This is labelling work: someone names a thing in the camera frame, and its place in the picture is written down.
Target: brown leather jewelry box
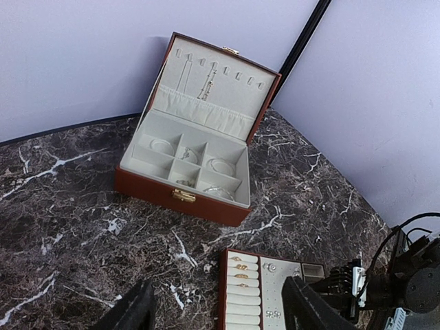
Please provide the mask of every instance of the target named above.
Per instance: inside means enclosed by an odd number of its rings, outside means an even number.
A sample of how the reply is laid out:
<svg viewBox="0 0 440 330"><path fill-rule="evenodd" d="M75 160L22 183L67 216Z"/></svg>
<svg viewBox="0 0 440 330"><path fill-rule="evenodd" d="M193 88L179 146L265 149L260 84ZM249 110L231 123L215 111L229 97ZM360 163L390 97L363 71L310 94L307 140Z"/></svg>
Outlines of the brown leather jewelry box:
<svg viewBox="0 0 440 330"><path fill-rule="evenodd" d="M281 289L288 276L306 283L324 267L226 249L220 259L219 330L286 330Z"/></svg>
<svg viewBox="0 0 440 330"><path fill-rule="evenodd" d="M174 33L115 189L239 226L251 211L248 145L280 77L232 49Z"/></svg>

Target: gold clasp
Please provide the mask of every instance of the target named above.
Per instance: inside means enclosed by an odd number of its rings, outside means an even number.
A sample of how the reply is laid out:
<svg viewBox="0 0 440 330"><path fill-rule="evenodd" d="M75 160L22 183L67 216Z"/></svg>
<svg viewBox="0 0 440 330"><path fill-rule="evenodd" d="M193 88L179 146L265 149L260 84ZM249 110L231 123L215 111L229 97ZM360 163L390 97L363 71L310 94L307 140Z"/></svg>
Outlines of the gold clasp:
<svg viewBox="0 0 440 330"><path fill-rule="evenodd" d="M195 202L195 195L189 192L182 191L180 189L174 189L172 193L173 198L180 199L181 201L186 201L188 203Z"/></svg>
<svg viewBox="0 0 440 330"><path fill-rule="evenodd" d="M229 52L229 53L233 53L234 55L238 55L240 52L238 50L229 48L229 47L223 47L223 50Z"/></svg>

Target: wire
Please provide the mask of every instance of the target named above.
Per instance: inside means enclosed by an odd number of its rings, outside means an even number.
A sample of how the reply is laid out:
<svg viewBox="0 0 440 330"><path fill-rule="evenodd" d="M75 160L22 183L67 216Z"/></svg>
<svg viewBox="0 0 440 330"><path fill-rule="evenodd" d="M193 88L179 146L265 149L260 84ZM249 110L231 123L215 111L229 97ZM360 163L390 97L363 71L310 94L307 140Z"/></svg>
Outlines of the wire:
<svg viewBox="0 0 440 330"><path fill-rule="evenodd" d="M428 234L432 234L432 230L428 230L428 229L420 228L420 227L413 228L412 230L410 230L409 232L406 233L406 241L410 245L413 244L413 241L410 240L410 233L412 233L412 232L414 232L416 230L420 230L421 232L427 232Z"/></svg>
<svg viewBox="0 0 440 330"><path fill-rule="evenodd" d="M362 294L365 292L366 286L368 285L368 283L370 281L371 272L374 270L374 267L376 266L376 261L379 258L380 252L382 252L382 250L384 249L384 246L388 243L388 241L393 236L395 236L403 227L406 227L407 225L409 225L413 221L416 221L416 220L421 219L421 218L426 218L426 217L440 217L440 213L438 213L438 212L421 213L421 214L413 216L412 218L410 218L410 219L406 220L405 222L403 222L401 225L398 225L398 226L393 228L391 233L380 244L380 246L377 249L375 255L371 259L370 267L368 267L368 269L366 270L366 280L365 280L365 283L362 286L361 290L359 291L359 294L356 296L356 299L359 299L362 296Z"/></svg>
<svg viewBox="0 0 440 330"><path fill-rule="evenodd" d="M428 234L432 234L432 230L428 230L425 228L416 227L406 233L406 236L409 236L410 233L415 232L416 230L420 230L421 232L427 232Z"/></svg>

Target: dark marble surface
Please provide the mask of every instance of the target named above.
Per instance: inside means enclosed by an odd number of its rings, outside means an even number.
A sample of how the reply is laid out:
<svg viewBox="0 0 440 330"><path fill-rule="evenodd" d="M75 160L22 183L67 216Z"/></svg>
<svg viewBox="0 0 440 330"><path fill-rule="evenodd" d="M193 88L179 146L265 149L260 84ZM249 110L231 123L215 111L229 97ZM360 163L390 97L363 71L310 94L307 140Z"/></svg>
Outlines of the dark marble surface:
<svg viewBox="0 0 440 330"><path fill-rule="evenodd" d="M157 329L214 329L225 248L317 262L369 262L388 228L275 111L250 147L251 215L239 228L113 191L137 118L0 148L0 325L86 329L141 276Z"/></svg>

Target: lavender wall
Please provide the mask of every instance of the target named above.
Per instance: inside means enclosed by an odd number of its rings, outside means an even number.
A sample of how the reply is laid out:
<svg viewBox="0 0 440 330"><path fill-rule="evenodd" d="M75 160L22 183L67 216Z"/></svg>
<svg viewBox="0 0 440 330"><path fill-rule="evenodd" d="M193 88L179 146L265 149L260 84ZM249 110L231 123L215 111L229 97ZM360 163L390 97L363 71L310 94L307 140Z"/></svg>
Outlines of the lavender wall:
<svg viewBox="0 0 440 330"><path fill-rule="evenodd" d="M173 31L278 70L317 2L2 1L0 142L141 111Z"/></svg>
<svg viewBox="0 0 440 330"><path fill-rule="evenodd" d="M440 211L439 17L435 0L332 1L274 102L390 226Z"/></svg>

